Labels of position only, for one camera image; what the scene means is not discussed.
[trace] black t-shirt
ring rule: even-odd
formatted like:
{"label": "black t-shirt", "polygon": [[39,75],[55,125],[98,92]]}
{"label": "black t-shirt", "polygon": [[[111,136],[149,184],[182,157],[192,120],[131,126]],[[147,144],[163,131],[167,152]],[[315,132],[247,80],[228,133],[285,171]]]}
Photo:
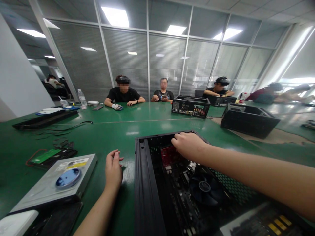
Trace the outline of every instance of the black t-shirt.
{"label": "black t-shirt", "polygon": [[[215,91],[213,91],[213,89],[214,89],[214,87],[213,88],[208,88],[207,90],[215,92]],[[227,92],[227,90],[223,89],[220,92],[215,92],[215,93],[219,94],[222,97],[222,95],[226,94],[226,92]],[[211,96],[211,95],[203,94],[202,97],[207,98],[208,96]]]}
{"label": "black t-shirt", "polygon": [[129,88],[127,93],[121,93],[119,87],[112,88],[109,90],[109,94],[107,96],[111,101],[115,100],[115,102],[129,102],[138,100],[141,96],[137,93],[136,90]]}
{"label": "black t-shirt", "polygon": [[174,94],[171,91],[166,90],[165,93],[162,93],[161,90],[155,90],[154,95],[158,96],[158,101],[162,101],[162,95],[166,95],[167,99],[173,100]]}

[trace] office chair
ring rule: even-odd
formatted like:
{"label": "office chair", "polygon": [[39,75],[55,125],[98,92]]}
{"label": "office chair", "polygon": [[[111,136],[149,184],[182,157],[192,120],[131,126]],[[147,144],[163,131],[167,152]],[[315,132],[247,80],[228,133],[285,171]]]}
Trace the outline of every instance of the office chair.
{"label": "office chair", "polygon": [[195,97],[202,97],[204,90],[195,90]]}

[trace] fan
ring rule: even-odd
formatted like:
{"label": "fan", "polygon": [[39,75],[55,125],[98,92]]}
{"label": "fan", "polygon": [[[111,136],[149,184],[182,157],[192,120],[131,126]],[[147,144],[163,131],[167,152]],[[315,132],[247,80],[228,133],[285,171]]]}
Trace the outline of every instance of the fan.
{"label": "fan", "polygon": [[210,174],[195,173],[189,179],[191,195],[200,203],[215,207],[223,201],[224,192],[218,181]]}

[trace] person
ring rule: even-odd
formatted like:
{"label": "person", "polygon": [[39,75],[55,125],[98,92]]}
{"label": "person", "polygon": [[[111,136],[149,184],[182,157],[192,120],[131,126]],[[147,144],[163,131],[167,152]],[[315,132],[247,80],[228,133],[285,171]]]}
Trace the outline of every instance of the person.
{"label": "person", "polygon": [[120,158],[119,154],[120,151],[114,150],[107,155],[104,191],[73,236],[105,235],[123,177],[122,165],[119,161],[122,161],[124,158]]}
{"label": "person", "polygon": [[64,88],[64,84],[60,83],[56,76],[49,74],[47,79],[45,80],[45,83],[51,84],[55,89]]}
{"label": "person", "polygon": [[315,221],[315,168],[206,144],[194,133],[171,140],[186,159],[210,167]]}
{"label": "person", "polygon": [[167,89],[168,80],[167,78],[161,79],[161,90],[156,90],[154,92],[153,97],[151,98],[151,102],[172,102],[174,99],[174,94]]}
{"label": "person", "polygon": [[145,99],[141,97],[136,90],[129,87],[130,79],[127,76],[118,75],[116,82],[118,86],[109,90],[109,94],[105,99],[104,104],[106,106],[112,107],[114,110],[122,110],[123,106],[113,104],[112,101],[127,102],[127,106],[145,102]]}
{"label": "person", "polygon": [[288,101],[304,101],[306,98],[302,98],[299,96],[300,93],[305,91],[309,91],[311,87],[308,84],[301,84],[296,86],[295,88],[279,95],[274,102],[276,103],[284,103]]}
{"label": "person", "polygon": [[247,99],[245,99],[245,101],[248,100],[256,101],[259,97],[260,98],[265,97],[265,99],[267,100],[271,98],[272,101],[270,103],[272,103],[273,100],[277,98],[276,91],[281,90],[283,90],[283,87],[280,83],[271,83],[268,86],[251,93],[250,96]]}
{"label": "person", "polygon": [[229,85],[230,82],[226,77],[219,77],[214,82],[214,87],[208,88],[203,92],[203,98],[207,98],[208,96],[215,97],[229,97],[233,96],[234,92],[230,90],[224,89],[225,86]]}
{"label": "person", "polygon": [[[315,168],[215,147],[194,133],[175,134],[171,142],[184,158],[236,179],[315,221]],[[119,154],[114,150],[107,155],[104,191],[73,236],[106,235],[123,177]]]}

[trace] label sticker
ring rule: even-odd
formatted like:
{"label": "label sticker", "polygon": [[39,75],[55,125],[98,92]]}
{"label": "label sticker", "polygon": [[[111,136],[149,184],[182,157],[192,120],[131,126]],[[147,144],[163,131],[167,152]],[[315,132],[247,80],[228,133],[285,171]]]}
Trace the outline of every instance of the label sticker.
{"label": "label sticker", "polygon": [[274,221],[275,221],[275,223],[280,227],[280,229],[282,229],[283,231],[286,230],[285,225],[284,225],[280,220],[275,219]]}
{"label": "label sticker", "polygon": [[55,171],[70,170],[73,168],[85,166],[88,160],[89,160],[88,158],[84,158],[84,159],[79,159],[75,161],[64,162],[64,163],[61,163]]}
{"label": "label sticker", "polygon": [[286,223],[288,226],[290,226],[292,223],[291,223],[291,221],[289,221],[285,216],[283,216],[283,215],[281,215],[280,216],[280,219],[284,222],[284,223]]}
{"label": "label sticker", "polygon": [[278,228],[277,228],[277,227],[275,227],[275,225],[274,225],[274,224],[270,223],[270,224],[268,224],[268,226],[269,226],[269,228],[271,228],[271,229],[272,229],[272,231],[274,231],[274,233],[275,233],[276,235],[281,235],[280,230],[278,230]]}

